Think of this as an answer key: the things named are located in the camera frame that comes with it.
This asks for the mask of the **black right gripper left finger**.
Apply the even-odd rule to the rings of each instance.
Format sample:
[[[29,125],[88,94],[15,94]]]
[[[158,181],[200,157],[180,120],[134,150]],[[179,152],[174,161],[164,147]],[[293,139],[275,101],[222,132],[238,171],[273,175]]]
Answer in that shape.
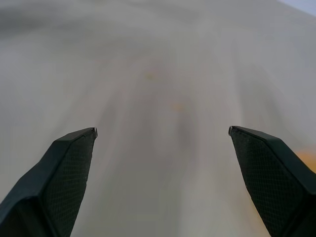
[[[0,237],[70,237],[97,138],[94,127],[55,140],[0,203]]]

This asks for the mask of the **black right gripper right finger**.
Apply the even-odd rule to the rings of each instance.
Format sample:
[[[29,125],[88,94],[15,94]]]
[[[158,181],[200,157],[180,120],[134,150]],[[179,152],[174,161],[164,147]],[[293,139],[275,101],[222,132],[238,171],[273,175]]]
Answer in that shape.
[[[230,126],[247,191],[271,237],[316,237],[316,173],[279,138]]]

